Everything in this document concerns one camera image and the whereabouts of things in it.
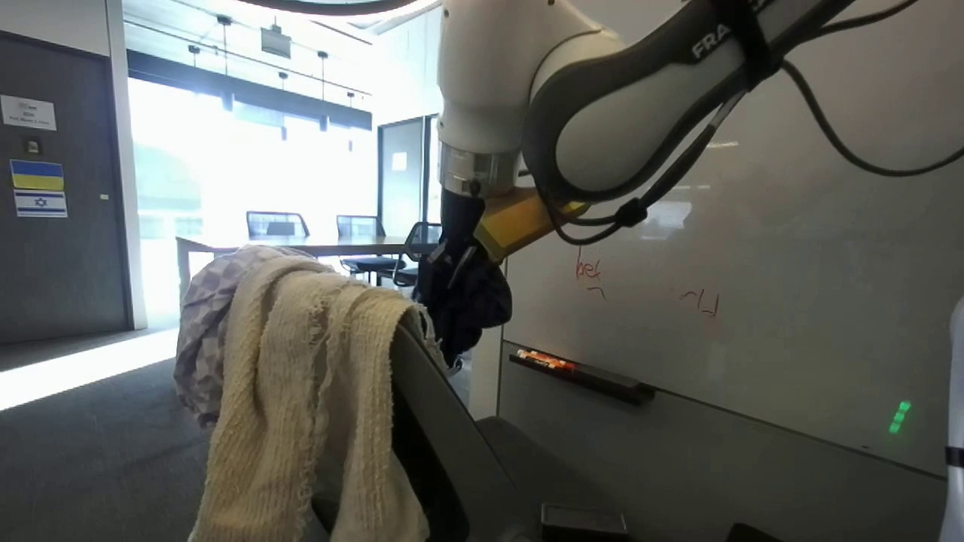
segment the white wall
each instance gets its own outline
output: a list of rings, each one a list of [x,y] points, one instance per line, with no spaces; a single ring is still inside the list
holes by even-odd
[[[121,0],[0,0],[0,29],[113,60],[134,326],[144,326]]]
[[[443,10],[429,10],[418,19],[399,25],[378,39],[378,125],[394,125],[443,112],[443,93],[436,86],[440,16]]]
[[[3,0],[0,29],[109,54],[109,3],[113,0]]]

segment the desk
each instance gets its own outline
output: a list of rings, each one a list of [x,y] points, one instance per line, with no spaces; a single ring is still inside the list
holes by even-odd
[[[177,238],[177,281],[182,281],[182,293],[190,283],[190,256],[196,252],[209,252],[209,256],[225,256],[234,252],[242,246],[246,246],[252,240],[199,240],[199,238]],[[267,244],[267,246],[280,246],[280,250],[295,250],[305,256],[361,256],[361,252],[429,252],[432,244],[403,244],[403,240],[385,240],[385,244],[312,244],[312,240],[295,240],[295,244]]]

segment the towel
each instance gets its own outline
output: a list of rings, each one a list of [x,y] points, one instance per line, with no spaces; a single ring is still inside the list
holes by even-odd
[[[391,451],[391,339],[418,308],[312,259],[242,276],[225,386],[192,542],[300,542],[312,497],[333,542],[423,542],[429,520]]]

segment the cloth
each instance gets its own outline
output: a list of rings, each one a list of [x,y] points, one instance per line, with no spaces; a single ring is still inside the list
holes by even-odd
[[[273,246],[242,246],[206,264],[187,285],[177,329],[175,384],[201,425],[216,421],[224,396],[224,339],[242,275],[282,259]]]
[[[429,539],[391,451],[389,351],[409,314],[312,259],[242,276],[192,542],[300,542],[314,493],[339,503],[333,542]]]

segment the poster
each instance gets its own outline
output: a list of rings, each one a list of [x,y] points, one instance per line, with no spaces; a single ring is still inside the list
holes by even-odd
[[[66,219],[66,182],[60,163],[8,160],[16,215],[26,219]]]

